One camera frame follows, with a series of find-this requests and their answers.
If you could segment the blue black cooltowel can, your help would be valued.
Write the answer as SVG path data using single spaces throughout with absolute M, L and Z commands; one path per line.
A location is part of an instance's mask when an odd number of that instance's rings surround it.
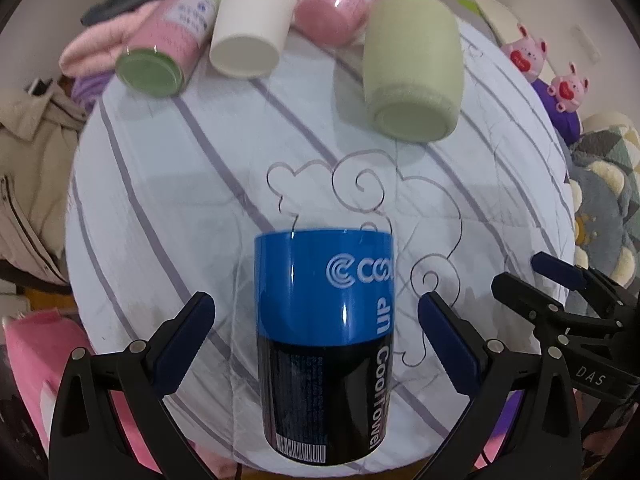
M 340 466 L 383 442 L 394 276 L 394 240 L 386 232 L 303 230 L 256 238 L 262 419 L 280 455 Z

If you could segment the light green felt cup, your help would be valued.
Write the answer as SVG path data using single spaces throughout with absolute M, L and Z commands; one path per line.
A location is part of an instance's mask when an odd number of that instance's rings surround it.
M 435 142 L 457 127 L 464 89 L 458 22 L 439 0 L 378 0 L 362 58 L 364 102 L 386 136 Z

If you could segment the white paper cup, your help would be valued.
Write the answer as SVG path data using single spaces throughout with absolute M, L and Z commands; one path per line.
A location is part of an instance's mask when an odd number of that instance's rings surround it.
M 224 76 L 270 74 L 279 64 L 298 0 L 221 0 L 209 62 Z

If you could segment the grey plush toy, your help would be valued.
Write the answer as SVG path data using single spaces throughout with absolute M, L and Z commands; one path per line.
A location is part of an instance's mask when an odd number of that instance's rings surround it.
M 615 125 L 570 148 L 575 263 L 639 293 L 639 135 Z

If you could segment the small pink bunny plush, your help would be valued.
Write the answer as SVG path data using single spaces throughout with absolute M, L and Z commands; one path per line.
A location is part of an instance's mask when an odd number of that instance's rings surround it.
M 589 90 L 589 79 L 580 76 L 573 62 L 568 64 L 570 72 L 564 76 L 556 76 L 548 85 L 548 95 L 555 98 L 555 109 L 559 113 L 574 113 L 584 102 Z

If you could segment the large pink bunny plush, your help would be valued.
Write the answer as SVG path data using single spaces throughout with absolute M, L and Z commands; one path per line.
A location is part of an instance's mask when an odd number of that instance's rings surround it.
M 544 68 L 548 46 L 543 39 L 533 37 L 521 23 L 518 23 L 518 31 L 521 33 L 521 38 L 503 44 L 500 49 L 525 79 L 532 84 L 538 79 Z

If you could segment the white board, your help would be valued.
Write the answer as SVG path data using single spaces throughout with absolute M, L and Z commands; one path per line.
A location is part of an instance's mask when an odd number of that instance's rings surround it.
M 499 44 L 510 44 L 523 37 L 521 20 L 497 0 L 473 0 Z

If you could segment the beige jacket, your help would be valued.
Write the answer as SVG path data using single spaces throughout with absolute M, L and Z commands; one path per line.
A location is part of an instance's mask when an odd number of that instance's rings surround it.
M 1 93 L 1 259 L 58 287 L 68 285 L 67 191 L 87 118 L 57 84 Z

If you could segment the pink rolled towel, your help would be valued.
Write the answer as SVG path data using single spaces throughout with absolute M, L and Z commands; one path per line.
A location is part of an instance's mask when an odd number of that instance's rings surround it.
M 315 44 L 341 47 L 363 28 L 376 0 L 300 0 L 294 24 Z

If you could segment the pink folded quilt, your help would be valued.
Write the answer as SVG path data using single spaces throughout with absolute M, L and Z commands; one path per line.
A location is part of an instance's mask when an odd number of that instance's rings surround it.
M 67 45 L 58 60 L 62 74 L 70 78 L 82 78 L 112 70 L 129 38 L 159 3 L 160 0 L 153 0 L 117 18 L 85 26 L 85 30 Z

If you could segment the pink green labelled bottle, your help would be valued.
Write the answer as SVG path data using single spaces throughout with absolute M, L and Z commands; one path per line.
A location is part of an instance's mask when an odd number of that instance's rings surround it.
M 119 55 L 119 80 L 153 98 L 179 93 L 212 36 L 219 5 L 220 0 L 162 0 Z

